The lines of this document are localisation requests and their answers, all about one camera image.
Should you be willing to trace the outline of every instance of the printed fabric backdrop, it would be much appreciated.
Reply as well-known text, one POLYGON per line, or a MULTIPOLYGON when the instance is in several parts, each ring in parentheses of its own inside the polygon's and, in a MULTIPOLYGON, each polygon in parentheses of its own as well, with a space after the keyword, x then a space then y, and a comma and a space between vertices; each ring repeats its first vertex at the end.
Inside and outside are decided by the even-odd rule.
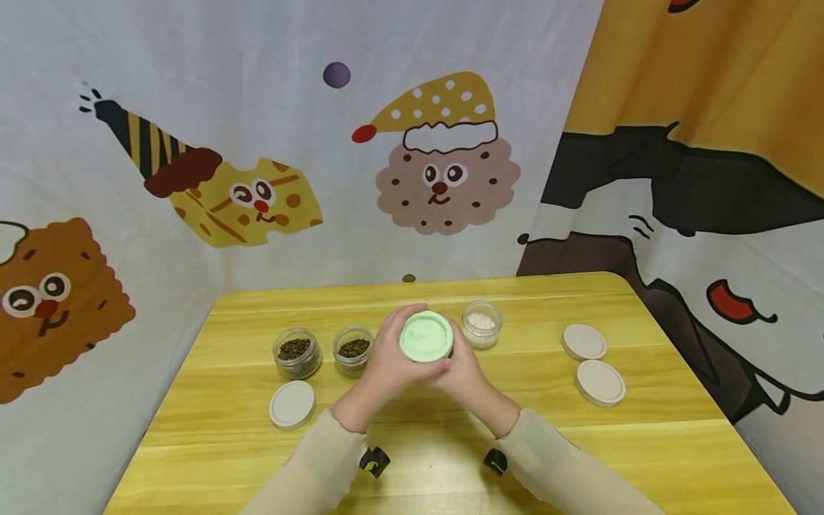
POLYGON ((0 513, 99 513, 224 293, 514 274, 601 7, 9 2, 0 513))
POLYGON ((521 275, 623 276, 811 515, 824 507, 822 20, 812 0, 608 0, 518 239, 521 275))

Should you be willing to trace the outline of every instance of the cartoon cookie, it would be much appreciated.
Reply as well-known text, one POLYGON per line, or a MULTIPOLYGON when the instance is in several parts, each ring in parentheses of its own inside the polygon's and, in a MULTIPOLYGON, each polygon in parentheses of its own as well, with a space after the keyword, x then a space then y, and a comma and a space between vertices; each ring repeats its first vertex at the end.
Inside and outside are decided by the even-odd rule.
POLYGON ((297 168, 262 157, 255 169, 237 170, 214 150, 191 147, 117 102, 102 100, 97 90, 92 93, 93 109, 80 110, 94 110, 109 125, 146 190, 168 198, 209 245, 264 245, 271 231, 293 234, 323 222, 315 194, 297 168))
POLYGON ((82 218, 0 222, 0 404, 56 376, 134 318, 82 218))
POLYGON ((521 168, 498 136, 492 94, 483 78, 458 72, 399 96, 352 134, 404 131, 389 167, 377 174, 377 206, 401 227, 424 235, 483 225, 513 201, 521 168))

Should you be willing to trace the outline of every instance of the black clip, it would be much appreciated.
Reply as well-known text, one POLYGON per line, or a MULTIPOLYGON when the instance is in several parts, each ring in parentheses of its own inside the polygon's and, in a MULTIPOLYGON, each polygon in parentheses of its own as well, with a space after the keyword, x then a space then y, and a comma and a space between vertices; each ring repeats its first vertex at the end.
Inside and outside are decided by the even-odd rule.
POLYGON ((366 472, 375 476, 375 479, 381 477, 383 470, 391 463, 389 456, 380 447, 374 449, 367 448, 366 452, 361 456, 361 461, 358 466, 366 472))
POLYGON ((509 463, 507 462, 507 455, 503 454, 496 448, 489 449, 489 452, 486 453, 486 457, 484 458, 484 465, 489 467, 491 471, 495 473, 496 476, 500 477, 503 475, 504 472, 507 471, 509 468, 509 463))

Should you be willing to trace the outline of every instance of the sheer sleeve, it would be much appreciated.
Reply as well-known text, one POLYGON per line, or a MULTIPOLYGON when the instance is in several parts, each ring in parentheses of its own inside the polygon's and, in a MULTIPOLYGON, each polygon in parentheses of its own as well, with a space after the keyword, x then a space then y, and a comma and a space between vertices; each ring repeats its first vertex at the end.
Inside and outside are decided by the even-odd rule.
POLYGON ((334 509, 349 492, 365 448, 366 435, 350 433, 324 411, 241 515, 320 515, 334 509))
POLYGON ((526 489, 567 515, 663 513, 532 410, 521 411, 509 435, 499 440, 499 448, 526 489))

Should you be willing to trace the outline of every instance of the round lid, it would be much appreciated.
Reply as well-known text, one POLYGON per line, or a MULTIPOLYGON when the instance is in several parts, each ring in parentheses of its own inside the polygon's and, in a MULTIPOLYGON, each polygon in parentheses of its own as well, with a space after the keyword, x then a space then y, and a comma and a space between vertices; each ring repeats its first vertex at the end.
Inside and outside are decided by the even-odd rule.
POLYGON ((452 326, 435 311, 415 313, 400 332, 400 349, 419 363, 445 358, 452 351, 452 326))
POLYGON ((567 354, 578 361, 601 359, 606 354, 606 340, 589 325, 568 325, 561 335, 561 344, 567 354))
POLYGON ((596 359, 578 365, 575 386, 585 399, 602 408, 618 404, 626 395, 624 378, 613 367, 596 359))
POLYGON ((286 383, 269 402, 269 418, 284 431, 300 428, 314 413, 315 392, 305 381, 286 383))

